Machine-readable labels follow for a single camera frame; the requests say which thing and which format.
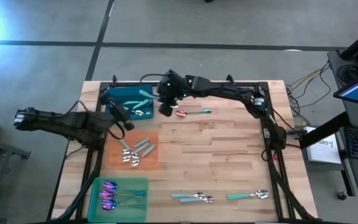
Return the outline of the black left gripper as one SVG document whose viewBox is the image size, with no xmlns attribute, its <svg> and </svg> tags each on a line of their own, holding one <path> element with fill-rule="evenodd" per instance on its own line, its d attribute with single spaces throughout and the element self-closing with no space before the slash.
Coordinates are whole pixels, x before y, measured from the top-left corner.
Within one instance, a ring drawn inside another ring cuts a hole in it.
<svg viewBox="0 0 358 224">
<path fill-rule="evenodd" d="M 129 122 L 130 116 L 127 110 L 124 107 L 116 103 L 115 99 L 110 95 L 103 95 L 100 97 L 100 104 L 106 105 L 108 112 L 116 119 L 122 123 Z"/>
</svg>

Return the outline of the grey-blue handled spoon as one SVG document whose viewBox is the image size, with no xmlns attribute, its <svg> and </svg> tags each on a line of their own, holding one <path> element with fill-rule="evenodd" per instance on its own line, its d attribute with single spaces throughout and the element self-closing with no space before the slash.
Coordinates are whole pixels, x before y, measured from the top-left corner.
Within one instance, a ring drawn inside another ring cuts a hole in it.
<svg viewBox="0 0 358 224">
<path fill-rule="evenodd" d="M 124 146 L 124 149 L 121 152 L 124 160 L 139 158 L 138 154 L 135 153 L 123 139 L 120 140 L 120 143 Z"/>
<path fill-rule="evenodd" d="M 171 198 L 195 198 L 195 199 L 203 199 L 205 198 L 205 194 L 202 192 L 197 192 L 194 194 L 171 194 Z"/>
<path fill-rule="evenodd" d="M 129 162 L 129 161 L 138 161 L 139 160 L 139 152 L 143 149 L 145 149 L 149 143 L 144 143 L 143 145 L 139 146 L 136 149 L 124 149 L 122 151 L 122 161 L 123 162 Z"/>
<path fill-rule="evenodd" d="M 132 161 L 131 166 L 135 167 L 138 166 L 141 162 L 141 160 L 148 155 L 150 152 L 153 151 L 153 149 L 155 148 L 155 144 L 151 145 L 140 157 L 138 157 L 137 159 L 135 159 L 134 161 Z"/>
<path fill-rule="evenodd" d="M 205 196 L 203 198 L 183 198 L 180 199 L 181 203 L 191 203 L 191 202 L 206 202 L 206 203 L 213 203 L 214 198 L 212 196 Z"/>
<path fill-rule="evenodd" d="M 139 146 L 143 145 L 144 143 L 149 143 L 150 139 L 147 138 L 147 139 L 143 139 L 141 140 L 140 142 L 136 143 L 133 147 L 131 147 L 131 149 L 136 149 L 138 148 Z"/>
</svg>

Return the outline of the blue plastic bin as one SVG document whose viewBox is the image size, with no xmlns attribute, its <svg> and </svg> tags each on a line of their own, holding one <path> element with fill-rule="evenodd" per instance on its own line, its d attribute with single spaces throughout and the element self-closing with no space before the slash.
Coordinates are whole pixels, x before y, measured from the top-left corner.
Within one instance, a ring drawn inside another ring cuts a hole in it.
<svg viewBox="0 0 358 224">
<path fill-rule="evenodd" d="M 139 86 L 130 86 L 130 87 L 120 87 L 120 88 L 111 88 L 107 91 L 107 95 L 112 96 L 116 102 L 120 103 L 125 110 L 129 113 L 130 120 L 141 120 L 141 119 L 152 119 L 154 117 L 154 100 L 147 106 L 138 108 L 137 110 L 142 111 L 151 111 L 151 115 L 137 116 L 133 113 L 133 106 L 124 106 L 123 103 L 126 101 L 144 101 L 146 98 L 139 94 L 140 90 L 145 90 L 147 93 L 153 93 L 153 88 L 151 85 L 139 85 Z"/>
</svg>

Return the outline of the spoons at top centre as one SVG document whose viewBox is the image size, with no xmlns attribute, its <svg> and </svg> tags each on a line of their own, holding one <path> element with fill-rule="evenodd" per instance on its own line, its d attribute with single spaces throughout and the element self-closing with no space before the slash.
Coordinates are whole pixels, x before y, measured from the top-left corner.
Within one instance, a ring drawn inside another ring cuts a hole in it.
<svg viewBox="0 0 358 224">
<path fill-rule="evenodd" d="M 194 114 L 210 114 L 212 113 L 211 110 L 203 110 L 203 111 L 185 111 L 185 110 L 176 110 L 176 115 L 179 117 L 186 117 L 188 115 L 194 115 Z"/>
</svg>

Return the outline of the translucent orange bin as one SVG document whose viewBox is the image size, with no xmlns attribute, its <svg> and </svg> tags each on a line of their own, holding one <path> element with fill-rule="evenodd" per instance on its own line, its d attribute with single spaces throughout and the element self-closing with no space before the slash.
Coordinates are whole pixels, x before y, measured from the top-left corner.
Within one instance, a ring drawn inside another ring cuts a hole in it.
<svg viewBox="0 0 358 224">
<path fill-rule="evenodd" d="M 120 143 L 120 140 L 114 139 L 111 136 L 108 136 L 105 144 L 105 155 L 104 155 L 104 164 L 108 168 L 112 169 L 130 169 L 130 168 L 139 168 L 139 169 L 151 169 L 158 166 L 158 136 L 159 133 L 157 130 L 133 130 L 126 133 L 125 138 L 123 139 L 129 147 L 133 147 L 136 143 L 140 142 L 143 139 L 149 138 L 149 145 L 139 152 L 139 157 L 153 144 L 155 148 L 152 152 L 146 155 L 140 162 L 138 166 L 132 167 L 132 161 L 123 162 L 123 155 L 121 154 L 124 146 Z"/>
</svg>

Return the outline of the translucent green bin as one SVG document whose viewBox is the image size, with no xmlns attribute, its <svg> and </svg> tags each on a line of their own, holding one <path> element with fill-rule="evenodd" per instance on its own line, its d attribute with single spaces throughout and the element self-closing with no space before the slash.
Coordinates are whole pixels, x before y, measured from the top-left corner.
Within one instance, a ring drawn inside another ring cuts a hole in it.
<svg viewBox="0 0 358 224">
<path fill-rule="evenodd" d="M 105 182 L 115 182 L 124 190 L 144 190 L 144 198 L 116 197 L 113 200 L 123 201 L 125 204 L 146 205 L 145 210 L 129 207 L 118 207 L 114 210 L 102 210 L 102 199 L 99 196 Z M 145 222 L 148 214 L 149 180 L 146 177 L 98 177 L 93 181 L 91 198 L 88 209 L 88 221 L 91 223 L 132 223 Z"/>
</svg>

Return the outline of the black diagonal stand beam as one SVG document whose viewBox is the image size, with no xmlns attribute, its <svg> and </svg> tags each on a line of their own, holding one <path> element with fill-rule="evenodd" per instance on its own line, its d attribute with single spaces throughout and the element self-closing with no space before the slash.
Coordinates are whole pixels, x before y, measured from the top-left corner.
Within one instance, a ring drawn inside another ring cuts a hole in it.
<svg viewBox="0 0 358 224">
<path fill-rule="evenodd" d="M 331 120 L 325 122 L 316 129 L 308 132 L 303 137 L 300 138 L 300 147 L 306 148 L 311 145 L 316 144 L 320 140 L 337 133 L 341 128 L 350 126 L 348 113 L 342 112 L 341 114 L 335 116 Z"/>
</svg>

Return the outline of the white paper booklet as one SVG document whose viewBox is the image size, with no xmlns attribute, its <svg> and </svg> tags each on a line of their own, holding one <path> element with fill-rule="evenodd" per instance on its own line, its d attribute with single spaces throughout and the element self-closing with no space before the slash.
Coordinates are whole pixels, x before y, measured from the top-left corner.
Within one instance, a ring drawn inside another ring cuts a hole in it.
<svg viewBox="0 0 358 224">
<path fill-rule="evenodd" d="M 306 148 L 308 160 L 311 162 L 325 162 L 340 164 L 341 158 L 336 135 L 332 134 Z"/>
</svg>

